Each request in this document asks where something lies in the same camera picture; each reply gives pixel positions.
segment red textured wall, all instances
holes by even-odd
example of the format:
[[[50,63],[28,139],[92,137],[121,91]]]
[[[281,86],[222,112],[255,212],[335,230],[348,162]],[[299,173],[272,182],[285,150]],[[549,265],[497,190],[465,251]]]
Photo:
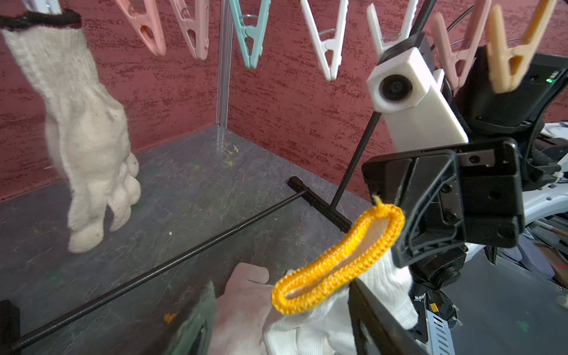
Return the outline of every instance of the red textured wall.
[[[338,79],[326,82],[318,69],[300,1],[273,1],[257,70],[244,68],[234,37],[229,129],[339,184],[372,112],[365,85],[377,62],[365,15],[370,3],[370,0],[349,2],[343,63]],[[407,0],[375,2],[383,35],[399,32],[407,3]],[[507,36],[520,37],[537,0],[500,3]],[[435,11],[441,11],[449,24],[472,4],[473,0],[439,0]],[[249,6],[248,12],[243,13],[256,14],[257,6]],[[339,0],[310,0],[310,6],[319,31],[335,27]],[[467,19],[451,31],[451,41],[463,37]],[[560,1],[539,51],[568,56],[566,43],[568,6]],[[567,106],[568,93],[564,92],[549,109],[547,120],[563,119]],[[392,151],[388,129],[381,121],[361,161]],[[348,190],[368,198],[360,165]]]
[[[168,0],[157,0],[168,47],[164,57],[154,57],[146,49],[114,0],[60,0],[60,4],[81,14],[101,83],[126,110],[135,153],[215,124],[219,1],[211,1],[209,54],[204,62],[191,56]],[[0,0],[0,14],[22,11],[22,1]],[[0,200],[59,179],[53,169],[45,169],[51,163],[44,115],[43,100],[14,63],[2,38]]]

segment yellow knitted cuff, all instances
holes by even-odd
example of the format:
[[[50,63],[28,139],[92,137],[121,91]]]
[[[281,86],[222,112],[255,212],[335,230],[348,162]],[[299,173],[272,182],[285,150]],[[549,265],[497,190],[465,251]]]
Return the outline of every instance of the yellow knitted cuff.
[[[368,271],[391,248],[404,226],[404,215],[399,207],[383,204],[378,197],[373,198],[376,205],[357,219],[339,244],[312,264],[296,270],[276,283],[272,291],[272,305],[278,312],[297,314],[316,307],[341,286]],[[381,238],[354,261],[328,275],[357,249],[371,224],[383,218],[390,220]],[[291,296],[295,291],[302,294]]]

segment paint spot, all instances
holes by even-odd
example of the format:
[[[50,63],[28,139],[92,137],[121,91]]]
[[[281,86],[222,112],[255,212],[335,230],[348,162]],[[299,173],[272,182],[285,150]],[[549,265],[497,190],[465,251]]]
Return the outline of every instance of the paint spot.
[[[523,332],[523,333],[528,333],[529,332],[529,324],[527,322],[525,322],[524,320],[518,320],[517,321],[517,326],[519,327],[519,329]]]
[[[130,209],[132,212],[136,212],[140,209],[141,206],[142,204],[140,203],[140,200],[138,200],[138,202],[130,206]]]
[[[166,315],[164,316],[164,322],[170,324],[170,323],[172,322],[172,320],[174,320],[174,318],[175,318],[176,316],[177,316],[177,313],[174,313],[174,314],[168,313],[168,314],[166,314]]]
[[[57,274],[58,274],[58,272],[54,272],[54,273],[52,273],[52,274],[47,275],[47,278],[48,278],[50,281],[55,281],[55,280],[57,280]]]

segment camera lens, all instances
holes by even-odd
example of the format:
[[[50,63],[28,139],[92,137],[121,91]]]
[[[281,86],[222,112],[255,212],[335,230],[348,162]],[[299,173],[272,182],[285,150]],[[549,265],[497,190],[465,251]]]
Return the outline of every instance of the camera lens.
[[[402,75],[390,75],[381,83],[381,89],[386,99],[400,101],[412,90],[412,83]]]

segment white clothespin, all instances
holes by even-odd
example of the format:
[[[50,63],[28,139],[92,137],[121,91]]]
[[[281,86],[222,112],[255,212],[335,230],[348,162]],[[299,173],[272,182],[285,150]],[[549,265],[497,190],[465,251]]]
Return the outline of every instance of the white clothespin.
[[[58,0],[22,0],[22,2],[30,11],[43,12],[44,14],[51,15],[63,13]]]
[[[406,14],[404,15],[404,21],[402,21],[402,28],[400,29],[400,34],[398,38],[394,41],[383,42],[383,35],[381,33],[381,27],[379,26],[379,18],[377,17],[377,11],[375,10],[375,4],[370,4],[367,7],[367,22],[369,22],[369,29],[371,30],[371,37],[373,37],[373,44],[375,45],[375,52],[379,59],[383,56],[383,53],[391,48],[393,45],[400,43],[410,36],[410,29],[412,27],[412,20],[414,20],[414,14],[416,12],[416,6],[418,5],[418,0],[410,0],[408,6],[406,7]]]
[[[310,4],[308,0],[300,0],[300,5],[302,5],[302,12],[304,13],[304,18],[306,19],[306,24],[308,25],[308,32],[310,33],[310,38],[314,44],[314,49],[318,57],[318,62],[323,71],[323,76],[327,81],[332,81],[337,79],[337,71],[339,65],[341,64],[341,49],[343,47],[343,37],[345,35],[345,23],[347,19],[347,5],[348,0],[341,0],[339,3],[339,14],[337,15],[337,25],[335,28],[335,37],[321,41],[320,33],[318,33],[318,28],[316,27],[316,22],[314,21],[314,16],[312,15],[312,10],[310,9]],[[321,34],[331,32],[333,30],[322,31]],[[327,63],[325,58],[325,53],[327,51],[333,51],[333,57],[331,61],[331,67]]]

